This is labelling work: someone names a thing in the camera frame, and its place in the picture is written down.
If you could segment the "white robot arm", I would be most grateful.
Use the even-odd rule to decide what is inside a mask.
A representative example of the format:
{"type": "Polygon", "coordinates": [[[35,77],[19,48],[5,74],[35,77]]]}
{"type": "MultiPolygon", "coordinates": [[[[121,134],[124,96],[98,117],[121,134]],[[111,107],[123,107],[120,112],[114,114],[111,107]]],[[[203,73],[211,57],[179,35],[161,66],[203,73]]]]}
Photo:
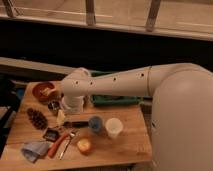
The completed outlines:
{"type": "Polygon", "coordinates": [[[213,171],[213,72],[193,63],[101,76],[78,68],[60,82],[62,104],[86,95],[136,96],[151,103],[153,171],[213,171]]]}

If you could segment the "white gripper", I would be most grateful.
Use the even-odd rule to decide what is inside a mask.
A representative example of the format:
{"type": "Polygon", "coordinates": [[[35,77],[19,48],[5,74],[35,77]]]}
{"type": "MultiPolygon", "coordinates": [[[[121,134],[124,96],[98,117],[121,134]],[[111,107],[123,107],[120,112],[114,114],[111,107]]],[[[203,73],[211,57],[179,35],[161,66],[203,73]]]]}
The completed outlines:
{"type": "MultiPolygon", "coordinates": [[[[68,97],[64,96],[61,100],[61,108],[66,114],[81,113],[83,111],[84,97],[68,97]]],[[[66,116],[62,110],[58,111],[56,122],[59,126],[66,121],[66,116]]]]}

